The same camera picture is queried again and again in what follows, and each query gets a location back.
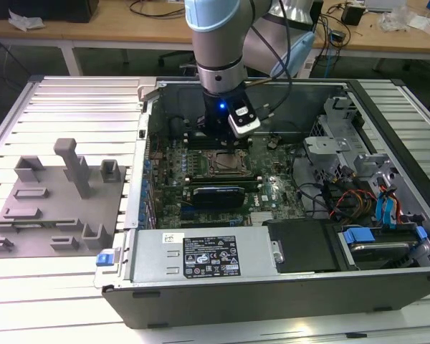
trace metal slotted surface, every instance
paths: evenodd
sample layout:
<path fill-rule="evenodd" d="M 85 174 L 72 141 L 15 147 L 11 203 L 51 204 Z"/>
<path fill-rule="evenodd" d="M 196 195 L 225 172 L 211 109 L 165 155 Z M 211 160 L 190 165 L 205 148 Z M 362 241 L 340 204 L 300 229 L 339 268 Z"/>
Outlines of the metal slotted surface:
<path fill-rule="evenodd" d="M 86 93 L 93 92 L 94 88 L 103 87 L 127 88 L 132 92 L 137 84 L 138 78 L 47 78 L 41 85 L 28 86 L 28 97 L 24 94 L 16 102 L 11 116 L 5 120 L 10 123 L 9 127 L 4 128 L 4 134 L 0 135 L 0 151 L 6 154 L 0 156 L 0 200 L 6 198 L 11 190 L 11 183 L 16 178 L 12 168 L 18 156 L 12 155 L 15 153 L 13 145 L 21 145 L 19 150 L 29 149 L 29 146 L 25 145 L 33 145 L 32 149 L 36 147 L 42 149 L 43 153 L 50 153 L 47 147 L 52 147 L 58 137 L 70 136 L 79 143 L 77 149 L 83 149 L 87 154 L 88 163 L 97 164 L 103 156 L 109 156 L 110 153 L 104 153 L 102 150 L 107 143 L 110 146 L 112 146 L 110 143 L 114 143 L 122 147 L 119 148 L 120 153 L 114 155 L 118 162 L 129 167 L 133 164 L 133 152 L 126 153 L 129 148 L 125 144 L 135 142 L 137 135 L 137 123 L 133 116 L 138 113 L 134 104 L 128 103 L 129 108 L 121 111 L 118 108 L 61 111 L 61 108 L 56 109 L 56 106 L 43 110 L 36 108 L 35 102 L 29 106 L 33 97 L 41 97 L 35 95 L 35 90 L 45 87 L 51 87 L 53 91 L 64 90 L 64 95 L 51 95 L 61 100 L 62 97 L 80 96 L 79 93 L 71 94 L 67 91 L 71 87 L 73 90 L 75 87 L 79 88 L 77 92 L 84 90 Z M 42 116 L 45 121 L 39 119 L 40 114 L 44 114 Z M 54 126 L 55 131 L 52 132 L 47 131 L 47 126 L 42 126 L 38 131 L 32 131 L 31 126 L 25 131 L 15 131 L 15 128 L 19 128 L 18 124 L 31 121 L 37 122 L 34 123 L 35 128 L 42 123 L 59 125 Z M 77 130 L 76 125 L 67 127 L 74 122 L 83 123 L 83 130 Z M 110 124 L 104 127 L 109 130 L 99 131 L 97 128 L 105 122 Z M 41 155 L 40 159 L 46 165 L 62 164 L 59 157 L 53 154 Z M 128 195 L 129 186 L 129 183 L 125 184 L 124 196 Z M 127 200 L 124 198 L 120 205 L 117 229 L 123 228 L 125 214 L 122 213 Z M 113 246 L 121 246 L 123 240 L 124 233 L 117 233 Z M 378 314 L 361 313 L 162 330 L 131 330 L 102 298 L 100 291 L 93 287 L 94 273 L 95 257 L 0 259 L 0 343 L 45 343 L 49 338 L 53 343 L 113 343 L 117 342 L 118 338 L 121 341 L 139 344 L 321 342 L 336 344 L 346 341 L 351 344 L 430 343 L 430 295 L 400 311 Z M 362 333 L 368 337 L 349 340 L 346 333 Z"/>
<path fill-rule="evenodd" d="M 389 80 L 362 80 L 362 87 L 430 178 L 430 113 L 405 87 Z M 374 148 L 383 146 L 369 124 L 363 126 Z"/>
<path fill-rule="evenodd" d="M 117 229 L 123 229 L 130 178 L 137 141 L 137 87 L 139 78 L 45 77 L 32 88 L 13 115 L 13 123 L 0 140 L 0 210 L 22 155 L 39 156 L 45 166 L 61 166 L 53 151 L 58 138 L 74 138 L 76 153 L 89 165 L 116 159 L 127 176 Z"/>

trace white paper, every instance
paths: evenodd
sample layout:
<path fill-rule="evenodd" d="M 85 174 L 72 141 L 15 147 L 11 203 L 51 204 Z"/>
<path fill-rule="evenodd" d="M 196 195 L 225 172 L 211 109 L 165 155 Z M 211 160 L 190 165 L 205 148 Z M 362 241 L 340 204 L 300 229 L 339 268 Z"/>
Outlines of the white paper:
<path fill-rule="evenodd" d="M 418 16 L 417 14 L 413 16 L 408 23 L 410 27 L 415 27 L 419 30 L 424 30 L 428 24 L 430 24 L 430 18 L 426 18 L 425 16 Z"/>
<path fill-rule="evenodd" d="M 26 32 L 30 29 L 41 29 L 44 27 L 43 21 L 39 17 L 27 18 L 25 16 L 19 16 L 10 10 L 8 10 L 8 12 L 11 17 L 8 19 L 8 22 L 22 31 Z"/>

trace wooden table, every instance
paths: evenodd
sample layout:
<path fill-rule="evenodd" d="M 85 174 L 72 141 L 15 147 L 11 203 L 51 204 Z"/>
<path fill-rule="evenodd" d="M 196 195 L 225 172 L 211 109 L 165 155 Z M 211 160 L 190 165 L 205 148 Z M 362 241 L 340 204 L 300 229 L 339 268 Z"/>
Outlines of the wooden table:
<path fill-rule="evenodd" d="M 89 23 L 44 21 L 43 29 L 23 32 L 8 21 L 0 20 L 0 41 L 10 45 L 59 47 L 70 75 L 82 75 L 80 63 L 73 49 L 161 49 L 192 50 L 191 30 L 183 17 L 156 20 L 138 16 L 129 10 L 126 0 L 100 0 Z M 162 14 L 175 11 L 183 4 L 149 2 L 141 11 Z"/>
<path fill-rule="evenodd" d="M 0 21 L 0 40 L 10 45 L 34 45 L 59 47 L 64 55 L 70 75 L 81 75 L 82 70 L 73 49 L 75 47 L 115 49 L 164 49 L 192 50 L 191 30 L 184 17 L 156 20 L 138 16 L 129 11 L 126 0 L 100 0 L 91 22 L 88 24 L 45 21 L 44 29 L 22 32 L 8 21 Z M 325 0 L 323 12 L 340 0 Z M 427 0 L 408 0 L 416 13 L 430 15 L 426 10 Z M 166 13 L 181 8 L 181 4 L 163 2 L 146 3 L 145 13 Z M 340 18 L 341 10 L 333 13 Z M 350 27 L 352 38 L 343 49 L 342 56 L 378 57 L 404 59 L 430 59 L 430 36 L 421 30 L 411 28 L 408 32 L 384 33 L 378 27 L 380 14 L 365 14 L 357 27 Z M 333 29 L 345 31 L 330 19 Z M 300 77 L 308 77 L 314 58 L 323 45 L 323 30 L 317 28 L 317 39 Z"/>
<path fill-rule="evenodd" d="M 322 13 L 326 13 L 333 4 L 340 3 L 340 0 L 325 0 Z M 419 15 L 430 17 L 430 11 L 426 8 L 427 0 L 408 0 L 410 10 Z M 342 10 L 336 10 L 331 16 L 340 19 Z M 379 59 L 430 59 L 430 35 L 425 32 L 410 28 L 407 32 L 383 32 L 378 25 L 380 18 L 378 13 L 364 14 L 360 24 L 356 27 L 349 26 L 351 39 L 347 47 L 340 51 L 341 56 L 349 57 L 376 57 Z M 347 33 L 347 29 L 329 19 L 331 29 L 340 30 Z M 308 62 L 314 61 L 319 55 L 324 42 L 322 25 L 317 26 L 317 38 L 314 49 L 308 57 Z"/>

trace metal bracket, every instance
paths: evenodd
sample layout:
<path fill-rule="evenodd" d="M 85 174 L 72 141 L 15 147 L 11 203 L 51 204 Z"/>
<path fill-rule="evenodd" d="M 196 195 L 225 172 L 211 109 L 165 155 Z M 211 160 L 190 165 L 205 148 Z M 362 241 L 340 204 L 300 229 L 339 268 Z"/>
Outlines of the metal bracket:
<path fill-rule="evenodd" d="M 285 261 L 284 254 L 282 251 L 282 245 L 280 242 L 272 241 L 271 242 L 272 255 L 274 256 L 274 261 L 277 264 L 281 264 Z"/>
<path fill-rule="evenodd" d="M 370 178 L 387 162 L 389 162 L 387 154 L 360 154 L 353 161 L 353 165 L 358 176 Z"/>

